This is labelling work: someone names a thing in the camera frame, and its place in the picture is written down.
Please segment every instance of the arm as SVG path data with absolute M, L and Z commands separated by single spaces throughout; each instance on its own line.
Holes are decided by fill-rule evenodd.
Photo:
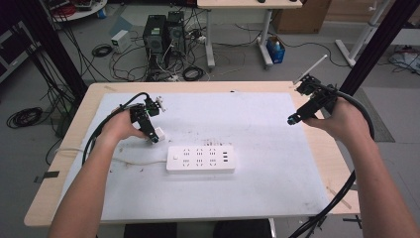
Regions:
M 102 215 L 105 183 L 112 155 L 120 140 L 145 138 L 123 111 L 105 124 L 86 163 L 77 174 L 52 221 L 49 237 L 95 237 Z
M 420 237 L 362 113 L 339 98 L 330 118 L 304 121 L 343 142 L 352 157 L 359 188 L 364 237 Z

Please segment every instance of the white cable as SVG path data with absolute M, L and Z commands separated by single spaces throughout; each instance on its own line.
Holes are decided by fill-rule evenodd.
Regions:
M 172 39 L 172 41 L 170 41 L 169 47 L 167 47 L 166 52 L 163 54 L 163 57 L 161 58 L 161 63 L 164 62 L 164 57 L 166 56 L 169 49 L 172 47 L 172 43 L 173 43 L 173 39 Z
M 56 149 L 54 153 L 57 154 L 58 152 L 63 152 L 63 151 L 83 152 L 83 150 L 77 147 L 64 147 L 64 148 Z M 149 165 L 158 164 L 158 163 L 166 163 L 166 160 L 136 163 L 136 162 L 129 162 L 127 160 L 117 158 L 117 157 L 113 157 L 112 160 L 117 161 L 117 162 L 127 163 L 129 165 L 135 165 L 135 166 L 149 166 Z

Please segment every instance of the electronic equipment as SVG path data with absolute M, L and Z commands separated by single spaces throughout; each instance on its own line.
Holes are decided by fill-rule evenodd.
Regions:
M 185 55 L 184 12 L 168 12 L 166 24 L 172 45 L 172 54 L 175 56 Z
M 170 174 L 233 173 L 233 146 L 170 146 L 166 170 Z
M 117 35 L 111 38 L 111 43 L 117 53 L 122 53 L 131 45 L 130 34 L 128 31 L 121 30 Z
M 166 69 L 170 59 L 170 39 L 165 15 L 149 15 L 143 31 L 149 69 Z
M 143 40 L 147 52 L 164 53 L 169 47 L 165 15 L 149 15 L 143 32 Z

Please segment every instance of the cardboard box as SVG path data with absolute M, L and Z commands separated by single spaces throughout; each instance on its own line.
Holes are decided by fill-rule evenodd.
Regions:
M 272 25 L 282 34 L 317 34 L 321 30 L 332 0 L 301 0 L 298 9 L 275 10 Z
M 275 48 L 276 42 L 279 42 L 280 44 L 279 51 Z M 268 38 L 268 40 L 266 41 L 266 49 L 268 50 L 269 56 L 271 57 L 273 63 L 283 62 L 284 53 L 286 49 L 284 48 L 284 45 L 281 43 L 281 40 L 278 37 Z

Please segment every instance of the forearm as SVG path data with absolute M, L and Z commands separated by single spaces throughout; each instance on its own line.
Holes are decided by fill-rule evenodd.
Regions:
M 95 237 L 102 214 L 106 179 L 117 143 L 98 137 L 96 146 L 55 214 L 49 237 Z
M 418 228 L 371 139 L 348 145 L 355 165 L 364 237 L 418 237 Z

